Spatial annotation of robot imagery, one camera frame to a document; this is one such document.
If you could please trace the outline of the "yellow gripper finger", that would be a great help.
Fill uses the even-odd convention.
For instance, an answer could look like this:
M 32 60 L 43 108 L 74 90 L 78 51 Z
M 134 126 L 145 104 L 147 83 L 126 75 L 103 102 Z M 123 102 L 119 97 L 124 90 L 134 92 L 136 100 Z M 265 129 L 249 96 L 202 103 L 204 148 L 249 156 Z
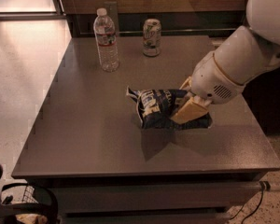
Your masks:
M 171 116 L 171 120 L 177 124 L 198 119 L 208 113 L 209 101 L 199 96 L 191 97 Z
M 180 86 L 180 90 L 189 91 L 191 89 L 191 77 L 188 77 Z

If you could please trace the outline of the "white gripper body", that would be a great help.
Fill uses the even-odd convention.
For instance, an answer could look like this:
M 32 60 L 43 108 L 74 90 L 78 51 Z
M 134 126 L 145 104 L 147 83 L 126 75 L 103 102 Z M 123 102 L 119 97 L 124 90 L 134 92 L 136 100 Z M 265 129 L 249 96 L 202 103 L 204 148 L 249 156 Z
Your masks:
M 191 76 L 191 92 L 212 104 L 226 104 L 244 90 L 244 85 L 231 81 L 210 51 L 194 68 Z

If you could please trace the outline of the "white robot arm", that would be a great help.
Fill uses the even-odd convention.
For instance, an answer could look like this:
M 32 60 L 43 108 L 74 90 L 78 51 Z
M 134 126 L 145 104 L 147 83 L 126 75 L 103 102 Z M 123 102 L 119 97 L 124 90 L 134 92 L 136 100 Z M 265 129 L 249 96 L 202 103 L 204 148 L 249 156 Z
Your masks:
M 187 94 L 171 120 L 198 119 L 208 106 L 226 104 L 251 80 L 280 67 L 280 0 L 248 0 L 245 14 L 247 24 L 197 63 L 182 84 Z

